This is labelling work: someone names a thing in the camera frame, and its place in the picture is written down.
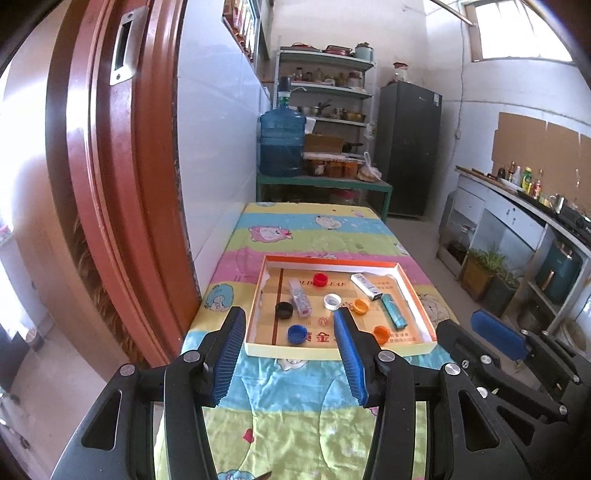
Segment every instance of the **plastic bag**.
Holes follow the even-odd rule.
[[[377,168],[372,167],[369,152],[363,152],[363,158],[365,159],[365,165],[362,165],[357,172],[357,179],[372,183],[381,179],[382,174],[380,171]]]

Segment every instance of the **planter box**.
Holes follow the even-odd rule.
[[[494,276],[494,274],[485,271],[476,260],[468,255],[466,268],[464,269],[464,275],[460,284],[474,301],[480,301]]]
[[[482,307],[496,317],[501,318],[516,291],[516,288],[508,287],[505,282],[495,275],[486,291],[486,295],[484,295]]]

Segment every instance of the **pot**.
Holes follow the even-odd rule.
[[[318,106],[301,106],[299,111],[305,116],[322,116],[322,110],[330,106],[330,100],[325,103],[319,103]]]
[[[367,43],[360,43],[355,47],[355,57],[361,60],[373,61],[374,50]]]
[[[298,110],[305,116],[320,116],[322,114],[322,110],[317,106],[299,106]]]
[[[343,55],[348,57],[351,54],[352,49],[347,47],[339,47],[338,45],[329,45],[323,50],[324,53],[332,53],[333,55]]]
[[[353,147],[361,147],[363,144],[361,142],[345,142],[343,144],[343,153],[351,153]]]
[[[362,113],[357,112],[345,112],[343,115],[343,120],[347,120],[349,122],[365,122],[365,115]]]

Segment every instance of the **white tiled wall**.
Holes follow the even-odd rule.
[[[181,185],[202,292],[245,204],[255,200],[256,129],[268,108],[222,9],[223,0],[188,1],[178,55]]]

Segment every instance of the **kitchen counter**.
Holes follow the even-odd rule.
[[[581,240],[579,240],[576,236],[569,232],[569,230],[567,230],[563,225],[558,223],[555,219],[549,217],[541,210],[538,210],[533,205],[519,198],[517,194],[513,192],[508,192],[500,182],[497,182],[492,179],[484,180],[479,175],[476,175],[463,167],[456,166],[456,171],[460,174],[460,176],[469,178],[470,180],[478,182],[481,185],[484,185],[485,187],[497,192],[499,195],[503,195],[503,197],[507,198],[512,203],[515,203],[522,210],[527,210],[528,212],[542,220],[544,223],[549,224],[555,230],[559,231],[562,235],[564,235],[564,237],[567,238],[569,242],[577,246],[577,248],[581,250],[584,256],[591,258],[591,249],[587,247]]]
[[[438,258],[460,279],[466,261],[459,262],[447,246],[451,240],[469,241],[468,248],[494,249],[505,257],[505,267],[520,277],[521,283],[505,309],[502,320],[519,329],[517,318],[524,305],[539,299],[547,307],[547,321],[540,327],[577,347],[566,331],[565,320],[577,319],[587,301],[585,290],[591,277],[591,248],[555,218],[526,202],[502,183],[456,166],[459,173],[453,203],[444,214]],[[562,304],[554,304],[538,287],[536,278],[556,241],[565,241],[580,255],[580,271]],[[591,355],[591,335],[587,338]]]

